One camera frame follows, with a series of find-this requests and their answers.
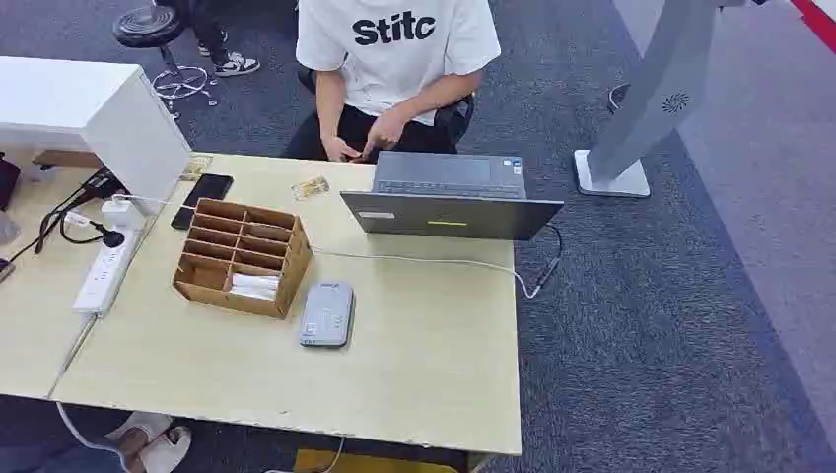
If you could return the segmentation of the person's left hand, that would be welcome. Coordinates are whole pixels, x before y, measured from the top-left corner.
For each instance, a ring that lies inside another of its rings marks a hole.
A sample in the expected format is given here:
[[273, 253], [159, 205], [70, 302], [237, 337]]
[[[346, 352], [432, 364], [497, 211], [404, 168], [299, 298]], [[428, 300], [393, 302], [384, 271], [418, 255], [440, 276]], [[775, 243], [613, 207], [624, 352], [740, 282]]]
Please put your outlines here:
[[379, 116], [369, 130], [363, 158], [368, 159], [374, 151], [393, 148], [400, 141], [403, 129], [410, 120], [409, 114], [400, 106], [395, 106]]

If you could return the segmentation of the person's right hand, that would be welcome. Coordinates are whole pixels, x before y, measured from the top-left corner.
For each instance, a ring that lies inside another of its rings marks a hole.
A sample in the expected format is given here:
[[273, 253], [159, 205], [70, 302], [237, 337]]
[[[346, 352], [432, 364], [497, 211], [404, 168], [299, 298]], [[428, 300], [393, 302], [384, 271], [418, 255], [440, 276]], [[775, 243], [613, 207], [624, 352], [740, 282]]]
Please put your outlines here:
[[364, 160], [362, 152], [352, 148], [342, 138], [336, 135], [323, 135], [320, 140], [326, 156], [330, 161], [360, 163]]

